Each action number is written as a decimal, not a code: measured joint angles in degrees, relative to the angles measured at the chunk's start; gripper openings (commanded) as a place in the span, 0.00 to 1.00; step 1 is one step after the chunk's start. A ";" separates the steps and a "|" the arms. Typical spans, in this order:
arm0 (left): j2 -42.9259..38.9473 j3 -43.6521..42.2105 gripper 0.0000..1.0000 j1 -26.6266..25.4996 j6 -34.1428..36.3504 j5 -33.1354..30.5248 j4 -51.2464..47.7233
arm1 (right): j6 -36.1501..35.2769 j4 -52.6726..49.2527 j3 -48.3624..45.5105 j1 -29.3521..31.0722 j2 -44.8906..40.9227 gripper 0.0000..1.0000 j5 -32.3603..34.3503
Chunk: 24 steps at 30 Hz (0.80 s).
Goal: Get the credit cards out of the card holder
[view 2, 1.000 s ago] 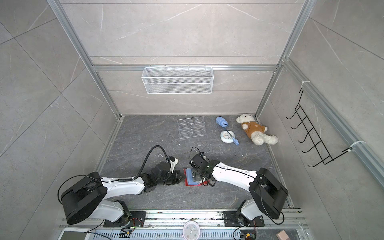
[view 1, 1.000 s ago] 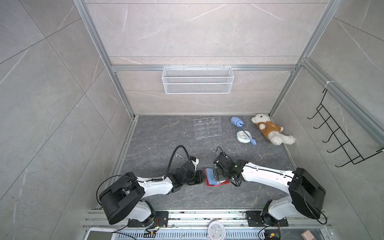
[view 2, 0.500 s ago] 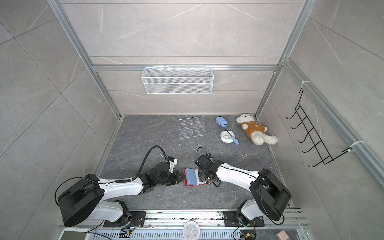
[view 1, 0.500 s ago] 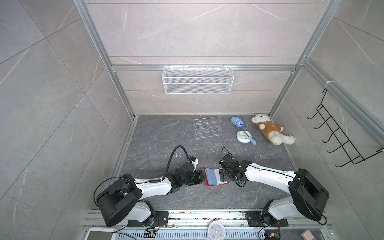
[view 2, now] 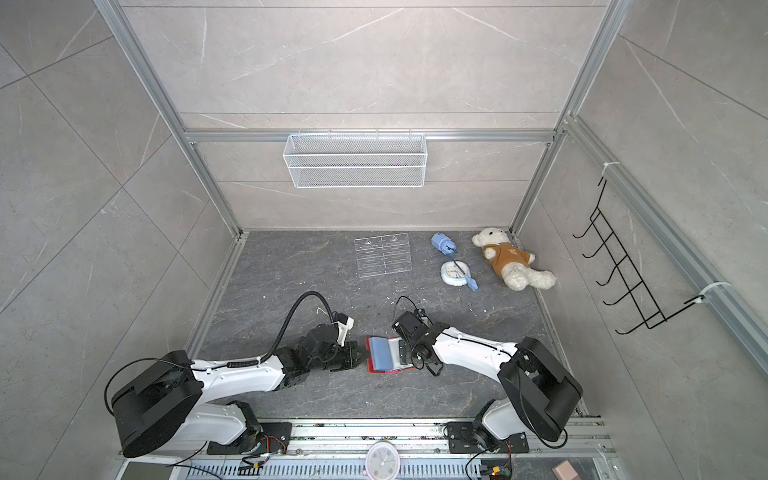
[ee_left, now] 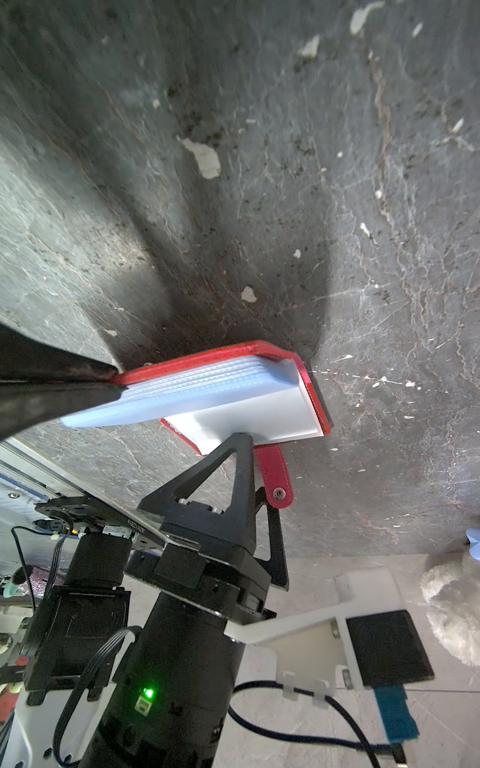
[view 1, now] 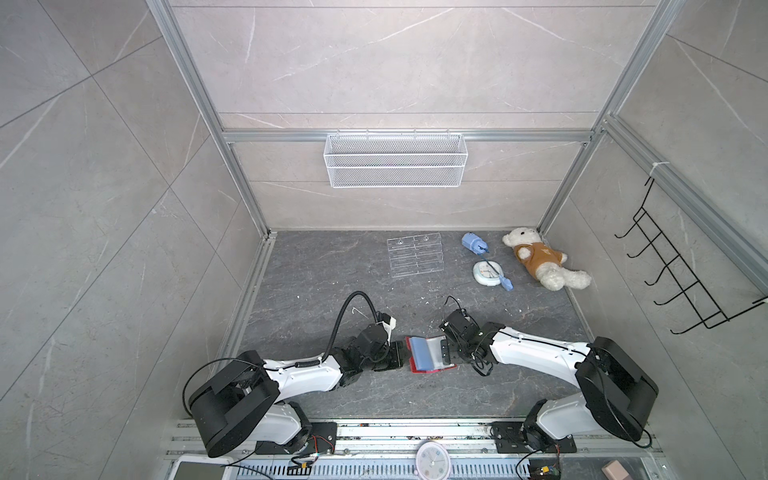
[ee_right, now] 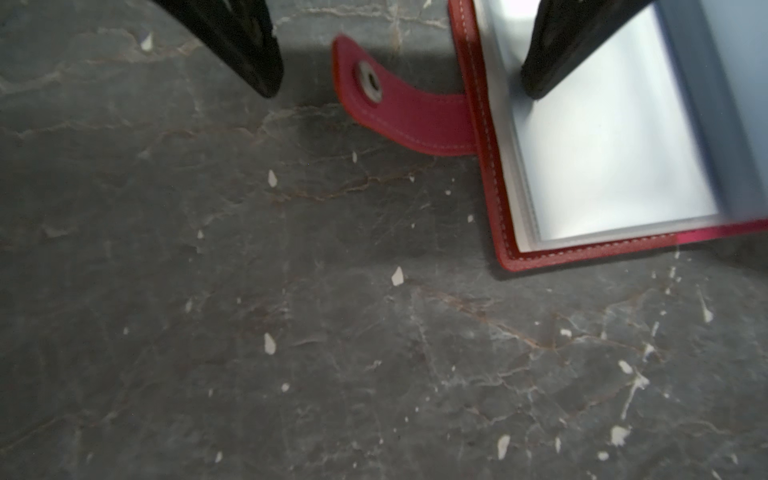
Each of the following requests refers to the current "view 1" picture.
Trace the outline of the red card holder wallet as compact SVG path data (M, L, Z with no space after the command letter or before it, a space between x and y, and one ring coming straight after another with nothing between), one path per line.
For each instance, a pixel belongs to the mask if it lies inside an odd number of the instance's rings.
M445 335L407 337L406 344L411 353L410 368L413 373L435 373L456 367L451 361L450 345Z

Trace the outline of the blue credit card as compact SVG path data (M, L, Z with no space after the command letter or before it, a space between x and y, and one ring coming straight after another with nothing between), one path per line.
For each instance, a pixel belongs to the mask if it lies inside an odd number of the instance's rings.
M407 339L413 372L429 373L437 370L439 340L439 338L425 337L409 337Z

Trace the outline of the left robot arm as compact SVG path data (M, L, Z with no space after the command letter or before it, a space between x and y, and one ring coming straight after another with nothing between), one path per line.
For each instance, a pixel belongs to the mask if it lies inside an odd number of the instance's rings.
M293 399L348 386L364 372L403 367L411 352L404 340L391 338L394 326L387 316L346 346L309 358L275 361L249 350L229 359L186 403L208 457L222 457L248 438L288 453L301 450L314 426Z

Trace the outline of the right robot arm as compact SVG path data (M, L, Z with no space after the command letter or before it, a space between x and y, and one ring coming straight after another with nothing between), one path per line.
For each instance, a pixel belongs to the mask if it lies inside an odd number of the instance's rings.
M646 424L659 388L613 340L567 342L520 332L488 322L479 325L462 308L440 329L448 344L475 371L488 376L496 364L536 370L579 389L556 400L534 404L512 435L530 451L545 451L576 434L603 430L639 448L649 448Z

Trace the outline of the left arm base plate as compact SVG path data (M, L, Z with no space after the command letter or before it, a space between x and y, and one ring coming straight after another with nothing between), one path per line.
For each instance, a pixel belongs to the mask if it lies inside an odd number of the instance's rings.
M310 427L303 428L297 436L286 445L273 442L259 441L256 443L256 455L291 455L308 456L333 454L336 449L338 424L335 422L313 422Z

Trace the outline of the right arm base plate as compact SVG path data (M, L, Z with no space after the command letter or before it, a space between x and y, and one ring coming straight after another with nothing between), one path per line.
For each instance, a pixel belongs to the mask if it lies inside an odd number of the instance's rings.
M490 435L497 452L507 453L576 453L577 447L572 436L555 440L538 426L527 426L518 421L496 421L490 425Z

